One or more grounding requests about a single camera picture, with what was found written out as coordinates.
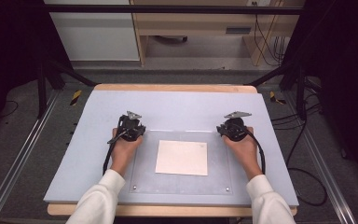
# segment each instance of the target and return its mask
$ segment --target hand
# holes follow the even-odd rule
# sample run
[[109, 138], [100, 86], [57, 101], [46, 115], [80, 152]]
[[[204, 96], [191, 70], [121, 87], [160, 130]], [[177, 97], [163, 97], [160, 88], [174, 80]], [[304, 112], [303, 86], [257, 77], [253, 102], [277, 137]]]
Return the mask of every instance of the hand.
[[[113, 129], [113, 136], [116, 136], [117, 128]], [[139, 136], [133, 142], [128, 142], [121, 137], [118, 138], [115, 144], [115, 148], [112, 152], [112, 166], [110, 169], [118, 172], [121, 176], [124, 176], [127, 170], [128, 164], [131, 162], [136, 148], [141, 145], [143, 137]]]
[[[248, 127], [248, 130], [251, 133], [254, 132], [252, 127]], [[249, 134], [239, 142], [231, 141], [225, 135], [223, 135], [222, 138], [226, 145], [234, 152], [234, 155], [242, 165], [249, 180], [257, 175], [263, 174], [257, 163], [257, 144]]]

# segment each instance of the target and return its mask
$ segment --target floor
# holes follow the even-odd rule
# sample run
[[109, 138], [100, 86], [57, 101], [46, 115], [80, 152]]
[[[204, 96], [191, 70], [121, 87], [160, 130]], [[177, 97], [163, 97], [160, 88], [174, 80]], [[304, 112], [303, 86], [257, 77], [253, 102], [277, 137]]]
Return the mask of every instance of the floor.
[[[238, 45], [241, 46], [240, 49], [244, 49], [240, 38], [190, 36], [186, 43], [182, 43], [155, 37], [149, 44], [144, 67], [133, 64], [121, 65], [115, 67], [116, 69], [107, 67], [98, 70], [78, 67], [78, 71], [85, 77], [106, 83], [240, 85], [262, 76], [273, 68], [266, 65], [251, 66], [246, 51], [238, 50]], [[63, 223], [67, 219], [67, 217], [50, 216], [47, 213], [47, 204], [43, 202], [43, 196], [60, 165], [67, 144], [71, 140], [71, 133], [76, 129], [76, 123], [92, 88], [67, 76], [64, 76], [64, 79], [67, 84], [63, 91], [58, 92], [57, 103], [43, 131], [38, 135], [27, 162], [21, 167], [22, 172], [10, 189], [10, 194], [4, 199], [6, 203], [0, 208], [0, 223]], [[294, 114], [288, 104], [294, 92], [277, 90], [275, 84], [278, 81], [277, 77], [258, 89], [263, 94], [271, 119]], [[69, 105], [76, 90], [82, 90], [82, 94], [75, 106]], [[287, 104], [271, 101], [270, 91], [275, 92], [276, 99], [285, 100]], [[307, 130], [337, 181], [355, 221], [340, 220], [333, 205], [334, 199], [331, 197], [320, 206], [312, 206], [301, 201], [295, 220], [297, 223], [358, 223], [358, 165], [355, 161], [341, 158], [340, 145], [335, 134], [323, 116], [323, 109], [317, 106], [318, 98], [310, 91], [306, 91], [306, 95], [309, 96], [307, 108], [310, 108]], [[0, 118], [0, 185], [36, 122], [36, 83], [30, 82], [13, 89], [7, 99], [16, 103], [7, 102]], [[292, 118], [272, 121], [284, 158], [288, 157], [301, 131], [299, 123], [302, 121]], [[304, 135], [299, 139], [289, 166], [305, 170], [320, 179], [320, 173], [306, 140]], [[298, 170], [292, 170], [290, 174], [298, 195], [305, 202], [318, 203], [323, 199], [324, 191], [318, 181]], [[235, 223], [236, 219], [231, 218], [228, 221]], [[136, 219], [134, 222], [147, 221]], [[251, 223], [251, 219], [245, 218], [241, 223]]]

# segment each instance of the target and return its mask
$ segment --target white sleeve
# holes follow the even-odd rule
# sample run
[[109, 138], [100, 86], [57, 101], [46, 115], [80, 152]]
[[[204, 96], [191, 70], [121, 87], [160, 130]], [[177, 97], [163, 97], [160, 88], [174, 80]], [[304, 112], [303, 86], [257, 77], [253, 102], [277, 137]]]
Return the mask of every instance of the white sleeve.
[[265, 175], [257, 175], [246, 186], [252, 200], [253, 223], [295, 223], [283, 197], [272, 189]]
[[117, 196], [125, 180], [116, 171], [107, 170], [97, 185], [92, 186], [77, 203], [66, 223], [109, 223], [115, 220]]

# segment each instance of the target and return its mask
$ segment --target table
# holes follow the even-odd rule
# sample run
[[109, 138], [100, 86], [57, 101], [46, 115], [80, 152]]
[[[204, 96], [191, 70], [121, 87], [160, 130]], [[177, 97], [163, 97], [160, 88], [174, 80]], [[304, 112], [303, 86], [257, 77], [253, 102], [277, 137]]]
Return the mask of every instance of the table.
[[[255, 87], [231, 85], [139, 85], [102, 84], [95, 91], [200, 91], [257, 93]], [[48, 213], [53, 216], [69, 216], [75, 203], [50, 203]], [[291, 207], [293, 215], [296, 207]], [[249, 206], [193, 206], [193, 205], [123, 205], [117, 206], [118, 217], [250, 217]]]
[[[249, 7], [251, 0], [130, 0], [131, 5], [230, 6]], [[305, 0], [270, 0], [261, 7], [302, 7]], [[151, 35], [241, 35], [255, 66], [261, 64], [273, 36], [290, 37], [297, 15], [259, 15], [259, 29], [254, 33], [255, 15], [154, 14], [133, 13], [132, 19], [141, 64], [145, 64], [148, 37]]]

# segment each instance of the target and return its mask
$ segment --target white paper square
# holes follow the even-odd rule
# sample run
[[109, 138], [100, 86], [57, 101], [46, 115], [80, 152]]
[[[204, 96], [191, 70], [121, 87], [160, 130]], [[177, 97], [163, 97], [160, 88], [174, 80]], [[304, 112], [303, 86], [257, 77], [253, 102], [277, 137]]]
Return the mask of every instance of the white paper square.
[[156, 173], [208, 175], [207, 144], [160, 140]]

